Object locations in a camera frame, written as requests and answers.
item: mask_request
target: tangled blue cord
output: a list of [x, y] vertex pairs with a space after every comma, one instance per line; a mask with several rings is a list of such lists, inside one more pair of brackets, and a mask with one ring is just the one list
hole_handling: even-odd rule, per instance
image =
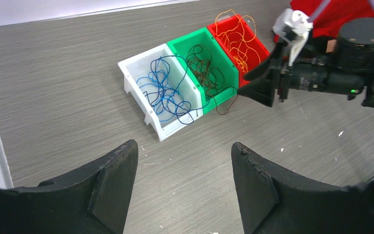
[[[168, 81], [168, 76], [170, 74], [171, 68], [170, 64], [164, 60], [164, 58], [168, 57], [177, 57], [182, 58], [186, 62], [186, 68], [183, 75], [183, 78], [180, 80], [180, 82], [177, 84], [175, 88], [173, 88]], [[164, 65], [164, 68], [159, 70], [159, 65], [162, 63]], [[210, 102], [208, 102], [204, 107], [198, 108], [198, 109], [191, 109], [191, 103], [189, 101], [184, 100], [183, 96], [178, 91], [179, 86], [184, 81], [186, 75], [187, 75], [187, 60], [181, 56], [177, 55], [168, 55], [163, 56], [158, 59], [155, 59], [151, 61], [150, 63], [150, 69], [151, 71], [148, 73], [148, 76], [146, 77], [140, 77], [136, 83], [141, 79], [148, 79], [150, 82], [143, 84], [140, 86], [140, 89], [142, 89], [145, 86], [152, 85], [153, 87], [157, 88], [157, 92], [148, 93], [147, 91], [143, 92], [147, 100], [149, 101], [150, 106], [153, 108], [154, 112], [159, 116], [165, 112], [168, 112], [172, 114], [171, 117], [160, 120], [160, 122], [166, 122], [171, 120], [174, 116], [177, 117], [178, 121], [184, 125], [190, 125], [194, 122], [193, 117], [191, 116], [191, 111], [196, 111], [205, 108]], [[179, 97], [181, 101], [179, 103], [176, 103], [175, 98]], [[191, 118], [190, 123], [184, 123], [180, 120], [180, 117], [188, 114]]]

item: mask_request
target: wood grain surface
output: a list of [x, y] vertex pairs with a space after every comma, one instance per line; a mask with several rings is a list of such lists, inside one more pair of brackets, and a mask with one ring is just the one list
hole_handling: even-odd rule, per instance
[[126, 234], [240, 234], [236, 141], [318, 181], [368, 180], [374, 109], [360, 106], [363, 96], [292, 90], [273, 108], [239, 97], [227, 115], [212, 111], [159, 142], [124, 92], [119, 61], [230, 8], [251, 15], [272, 50], [271, 27], [286, 7], [287, 0], [201, 0], [0, 27], [0, 132], [14, 184], [36, 186], [133, 138], [140, 158]]

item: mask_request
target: red fabric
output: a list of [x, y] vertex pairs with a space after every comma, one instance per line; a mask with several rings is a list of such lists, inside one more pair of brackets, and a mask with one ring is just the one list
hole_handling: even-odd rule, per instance
[[[292, 0], [293, 10], [311, 15], [322, 0]], [[351, 20], [361, 17], [373, 17], [374, 11], [367, 0], [333, 0], [322, 14], [313, 22], [313, 37], [337, 37], [340, 27]]]

